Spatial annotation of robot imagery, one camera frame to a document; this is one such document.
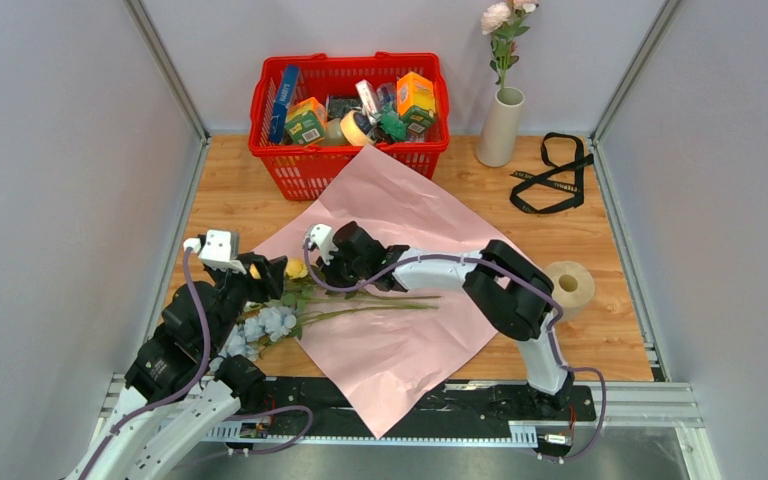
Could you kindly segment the black printed ribbon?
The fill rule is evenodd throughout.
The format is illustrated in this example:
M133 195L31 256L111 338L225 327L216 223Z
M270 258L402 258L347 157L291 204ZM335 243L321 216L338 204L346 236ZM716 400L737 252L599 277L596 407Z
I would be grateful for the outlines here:
M573 159L565 164L556 164L550 158L547 143L549 140L568 140L574 144ZM526 214L548 215L561 213L569 209L576 209L585 201L585 177L584 170L594 164L594 155L585 153L584 142L577 136L550 132L543 136L540 145L542 163L548 167L547 171L540 174L531 174L525 171L514 171L512 177L521 180L514 186L509 194L510 203ZM568 198L543 208L536 208L520 195L534 186L543 186L569 195Z

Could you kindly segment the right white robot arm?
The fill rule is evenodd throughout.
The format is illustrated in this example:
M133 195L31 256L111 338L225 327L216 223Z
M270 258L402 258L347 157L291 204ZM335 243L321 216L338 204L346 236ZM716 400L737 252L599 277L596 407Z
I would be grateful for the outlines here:
M407 293L431 288L465 293L498 333L516 342L527 368L533 410L552 419L571 402L574 374L560 357L554 326L563 309L553 281L501 240L476 251L441 253L383 246L356 222L310 227L304 252L319 253L314 279L330 292L367 286Z

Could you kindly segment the yellow flower stem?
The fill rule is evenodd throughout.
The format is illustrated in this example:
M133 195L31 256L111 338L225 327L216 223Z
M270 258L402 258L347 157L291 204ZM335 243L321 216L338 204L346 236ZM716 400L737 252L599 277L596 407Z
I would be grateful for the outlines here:
M301 310L304 305L326 300L411 303L437 299L440 299L440 296L384 296L363 289L348 293L327 290L315 282L309 268L301 259L293 258L288 261L284 271L283 293L278 299L265 302L265 305L287 306Z

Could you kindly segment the pink white flower stem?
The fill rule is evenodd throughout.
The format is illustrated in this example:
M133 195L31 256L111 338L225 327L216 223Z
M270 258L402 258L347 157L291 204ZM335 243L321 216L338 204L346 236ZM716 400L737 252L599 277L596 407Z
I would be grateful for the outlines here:
M490 5L482 14L482 34L490 41L491 70L497 75L499 90L507 87L508 71L519 62L517 40L530 30L528 17L540 6L537 0L505 0Z

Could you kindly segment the purple pink wrapping paper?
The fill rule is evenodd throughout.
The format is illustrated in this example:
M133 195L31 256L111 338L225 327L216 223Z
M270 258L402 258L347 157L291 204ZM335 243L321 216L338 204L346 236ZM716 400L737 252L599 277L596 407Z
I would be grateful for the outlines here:
M300 258L314 224L356 221L385 245L430 251L478 250L496 228L446 190L385 153L364 148L308 206L256 187L239 222L244 246L270 258ZM322 374L375 436L450 377L522 379L515 344L499 335L469 298L432 290L437 309L343 315L306 327L301 339L267 348L259 367L273 376Z

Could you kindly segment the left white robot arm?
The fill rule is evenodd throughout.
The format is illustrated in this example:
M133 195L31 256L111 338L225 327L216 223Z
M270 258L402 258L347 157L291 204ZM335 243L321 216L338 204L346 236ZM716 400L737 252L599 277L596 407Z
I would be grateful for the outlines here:
M162 312L163 322L127 370L105 431L71 479L154 479L166 475L215 425L267 406L265 374L246 356L223 358L204 375L248 302L279 299L285 256L230 254L206 264L210 281L185 282Z

